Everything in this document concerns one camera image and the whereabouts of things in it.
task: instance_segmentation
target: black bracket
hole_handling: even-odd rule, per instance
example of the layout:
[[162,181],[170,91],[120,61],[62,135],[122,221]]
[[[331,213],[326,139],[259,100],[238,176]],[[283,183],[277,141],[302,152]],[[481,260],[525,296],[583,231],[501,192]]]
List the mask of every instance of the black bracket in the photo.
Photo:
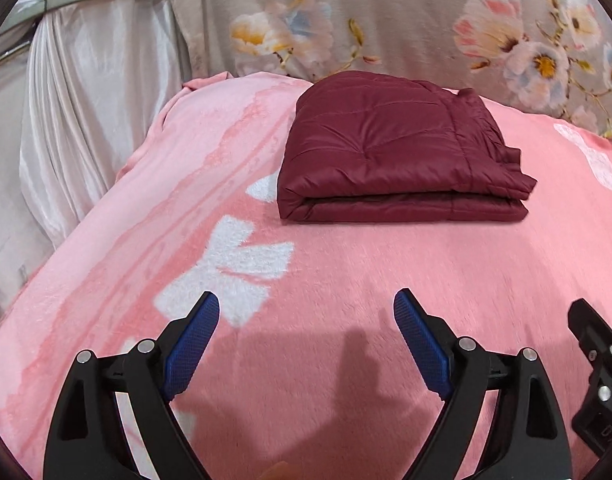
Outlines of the black bracket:
[[588,392],[572,423],[599,457],[586,480],[612,480],[612,329],[584,299],[571,304],[568,328],[593,367]]
[[568,480],[566,429],[537,352],[487,352],[425,313],[410,290],[395,296],[395,320],[429,390],[444,407],[404,480],[454,480],[475,431],[484,395],[498,390],[480,462],[468,480]]
[[79,352],[52,416],[44,480],[144,478],[128,447],[116,392],[128,393],[160,480],[210,480],[168,404],[188,386],[218,318],[217,298],[205,292],[157,340],[143,339],[126,354],[103,358]]

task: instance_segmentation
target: bed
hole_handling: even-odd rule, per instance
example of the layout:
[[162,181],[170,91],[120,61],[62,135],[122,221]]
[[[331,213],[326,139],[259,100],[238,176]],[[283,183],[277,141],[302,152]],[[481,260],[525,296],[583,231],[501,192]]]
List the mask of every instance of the bed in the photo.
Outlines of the bed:
[[[523,222],[285,224],[276,173],[309,85],[267,73],[186,84],[20,294],[0,326],[0,433],[32,476],[77,351],[130,348],[204,290],[222,318],[175,410],[214,478],[279,461],[304,479],[402,476],[440,406],[392,319],[404,286],[486,348],[536,348],[570,421],[588,373],[570,301],[585,297],[612,325],[612,143],[486,101],[539,181]],[[579,478],[593,457],[569,437]]]
[[[611,10],[598,0],[172,4],[195,76],[266,71],[314,82],[348,69],[387,73],[474,88],[612,137]],[[532,70],[535,56],[544,62]]]

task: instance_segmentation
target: pink blanket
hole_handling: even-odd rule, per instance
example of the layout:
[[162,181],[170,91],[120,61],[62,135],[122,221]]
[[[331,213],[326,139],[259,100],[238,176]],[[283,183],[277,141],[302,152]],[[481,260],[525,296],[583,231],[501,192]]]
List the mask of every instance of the pink blanket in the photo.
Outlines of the pink blanket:
[[[34,478],[76,352],[157,336],[204,290],[222,318],[175,410],[215,480],[280,460],[304,480],[401,479],[440,408],[392,318],[404,286],[491,351],[536,348],[570,421],[590,367],[568,306],[583,296],[612,324],[612,146],[486,101],[539,181],[523,222],[283,224],[276,172],[308,85],[264,73],[188,84],[20,294],[0,326],[0,432]],[[592,454],[569,437],[580,478]]]

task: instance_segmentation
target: quilted fabric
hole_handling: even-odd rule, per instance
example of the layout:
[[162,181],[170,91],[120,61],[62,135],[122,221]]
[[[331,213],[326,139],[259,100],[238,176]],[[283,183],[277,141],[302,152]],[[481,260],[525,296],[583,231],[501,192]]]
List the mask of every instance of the quilted fabric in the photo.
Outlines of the quilted fabric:
[[535,184],[474,90],[343,72],[297,101],[277,205],[294,221],[519,221]]

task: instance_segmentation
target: floral pillow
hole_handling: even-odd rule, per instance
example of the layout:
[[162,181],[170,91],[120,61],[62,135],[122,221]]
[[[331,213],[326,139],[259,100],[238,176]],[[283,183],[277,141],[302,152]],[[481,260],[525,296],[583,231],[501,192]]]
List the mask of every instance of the floral pillow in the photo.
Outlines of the floral pillow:
[[195,76],[382,72],[472,87],[612,138],[612,22],[597,0],[172,3]]
[[[521,0],[468,0],[455,22],[455,45],[492,70],[530,111],[547,112],[612,136],[612,45],[588,0],[547,0],[547,22],[524,30]],[[602,53],[598,63],[597,51]]]

